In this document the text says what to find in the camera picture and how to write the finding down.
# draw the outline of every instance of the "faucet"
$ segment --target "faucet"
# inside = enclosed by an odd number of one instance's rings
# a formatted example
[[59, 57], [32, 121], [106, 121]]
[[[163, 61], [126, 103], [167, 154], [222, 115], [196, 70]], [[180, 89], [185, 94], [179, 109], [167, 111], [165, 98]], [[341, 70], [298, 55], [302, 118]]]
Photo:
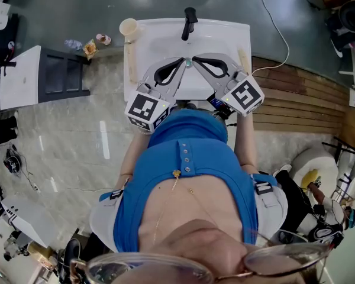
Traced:
[[196, 17], [196, 10], [193, 7], [187, 7], [184, 9], [185, 13], [185, 25], [182, 34], [182, 40], [187, 41], [189, 34], [194, 31], [195, 23], [199, 22]]

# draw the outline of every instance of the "tile floor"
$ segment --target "tile floor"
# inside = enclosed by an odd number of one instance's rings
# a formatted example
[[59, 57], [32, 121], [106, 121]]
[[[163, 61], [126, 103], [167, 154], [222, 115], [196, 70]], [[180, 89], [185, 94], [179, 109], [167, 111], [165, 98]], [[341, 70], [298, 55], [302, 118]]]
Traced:
[[[2, 163], [8, 146], [2, 146], [0, 184], [7, 194], [17, 193], [44, 205], [59, 229], [51, 245], [66, 245], [77, 227], [89, 230], [88, 216], [101, 192], [113, 187], [122, 158], [132, 139], [124, 116], [122, 54], [94, 59], [85, 68], [84, 85], [91, 96], [47, 102], [19, 109], [19, 137], [13, 140], [26, 157], [30, 179], [40, 189], [33, 191], [22, 175], [11, 175]], [[108, 138], [103, 151], [102, 130]], [[229, 127], [229, 145], [234, 146], [235, 128]], [[272, 173], [309, 146], [330, 141], [325, 134], [256, 132], [259, 169]]]

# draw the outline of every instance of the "eyeglasses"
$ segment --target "eyeglasses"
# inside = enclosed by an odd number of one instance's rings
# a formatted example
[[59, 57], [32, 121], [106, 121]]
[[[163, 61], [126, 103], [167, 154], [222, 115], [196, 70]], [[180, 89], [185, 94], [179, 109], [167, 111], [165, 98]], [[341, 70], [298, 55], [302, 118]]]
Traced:
[[214, 277], [212, 272], [195, 261], [162, 254], [115, 253], [99, 256], [88, 263], [71, 262], [71, 280], [79, 283], [83, 270], [91, 284], [176, 283], [213, 284], [225, 279], [250, 276], [282, 277], [303, 271], [330, 253], [326, 244], [295, 243], [261, 248], [243, 258], [246, 271], [236, 275]]

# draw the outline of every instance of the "white cable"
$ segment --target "white cable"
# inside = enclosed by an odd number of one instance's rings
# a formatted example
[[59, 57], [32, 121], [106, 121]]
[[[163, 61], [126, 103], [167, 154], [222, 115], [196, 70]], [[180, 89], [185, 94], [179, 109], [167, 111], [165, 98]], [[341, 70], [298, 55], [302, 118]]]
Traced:
[[81, 188], [65, 188], [65, 189], [62, 189], [61, 191], [58, 191], [58, 192], [73, 191], [74, 189], [78, 189], [82, 192], [100, 192], [100, 191], [107, 191], [107, 190], [111, 190], [111, 191], [115, 190], [114, 188], [102, 188], [102, 189], [97, 189], [96, 191], [90, 191], [90, 190], [81, 189]]
[[285, 62], [288, 60], [288, 57], [289, 57], [289, 46], [288, 46], [288, 43], [285, 41], [285, 39], [284, 39], [282, 33], [280, 32], [280, 30], [279, 30], [278, 27], [276, 26], [276, 24], [275, 24], [275, 22], [274, 22], [274, 20], [273, 20], [273, 18], [272, 18], [272, 15], [271, 15], [270, 11], [268, 10], [268, 8], [267, 8], [266, 3], [264, 2], [264, 0], [262, 0], [262, 3], [263, 3], [263, 5], [264, 5], [264, 8], [266, 9], [266, 11], [268, 12], [268, 14], [270, 15], [270, 18], [271, 18], [271, 20], [272, 20], [273, 26], [275, 26], [275, 29], [279, 32], [281, 38], [283, 39], [283, 41], [284, 41], [284, 43], [285, 43], [285, 45], [286, 45], [286, 48], [288, 49], [288, 53], [287, 53], [286, 58], [285, 58], [285, 60], [283, 61], [283, 63], [281, 63], [281, 64], [279, 64], [279, 65], [277, 65], [277, 66], [268, 66], [268, 67], [263, 67], [263, 68], [261, 68], [261, 69], [256, 69], [256, 70], [253, 71], [253, 73], [252, 73], [251, 75], [253, 75], [253, 74], [254, 74], [255, 72], [257, 72], [258, 70], [262, 70], [262, 69], [275, 69], [275, 68], [277, 68], [277, 67], [280, 67], [281, 65], [285, 64]]
[[[82, 191], [82, 192], [100, 192], [100, 191], [114, 191], [115, 189], [114, 188], [102, 188], [102, 189], [97, 189], [95, 191], [90, 191], [90, 190], [87, 190], [87, 189], [81, 189], [81, 188], [65, 188], [65, 189], [62, 189], [61, 191], [58, 191], [58, 192], [64, 192], [64, 191], [73, 191], [74, 189], [77, 189], [79, 191]], [[42, 198], [46, 198], [46, 199], [49, 199], [50, 197], [49, 196], [44, 196], [41, 192], [39, 193], [39, 195], [42, 197]]]

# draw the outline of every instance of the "white sink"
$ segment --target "white sink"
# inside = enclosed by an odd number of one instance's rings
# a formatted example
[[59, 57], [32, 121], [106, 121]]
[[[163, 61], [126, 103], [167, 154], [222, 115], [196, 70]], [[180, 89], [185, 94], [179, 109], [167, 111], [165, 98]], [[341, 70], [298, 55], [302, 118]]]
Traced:
[[[181, 39], [185, 18], [141, 20], [142, 35], [136, 41], [137, 79], [142, 80], [154, 63], [171, 57], [190, 57], [202, 53], [224, 53], [240, 64], [238, 50], [243, 49], [251, 64], [250, 26], [240, 23], [198, 18], [187, 41]], [[137, 88], [129, 79], [127, 55], [124, 54], [125, 101]], [[206, 100], [213, 93], [208, 82], [194, 68], [187, 68], [176, 92], [177, 100]]]

